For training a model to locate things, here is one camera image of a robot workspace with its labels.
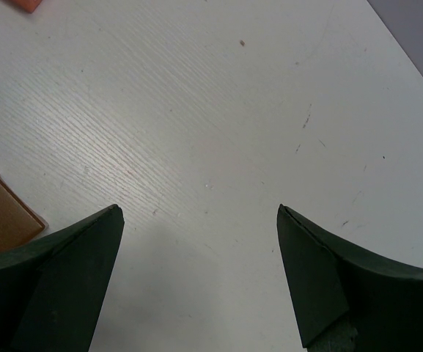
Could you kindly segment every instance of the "white table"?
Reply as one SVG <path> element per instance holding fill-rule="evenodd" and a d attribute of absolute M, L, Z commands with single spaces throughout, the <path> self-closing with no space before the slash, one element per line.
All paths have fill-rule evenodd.
<path fill-rule="evenodd" d="M 423 267 L 423 78 L 365 0 L 0 2 L 0 173 L 123 208 L 92 351 L 302 351 L 278 205 Z"/>

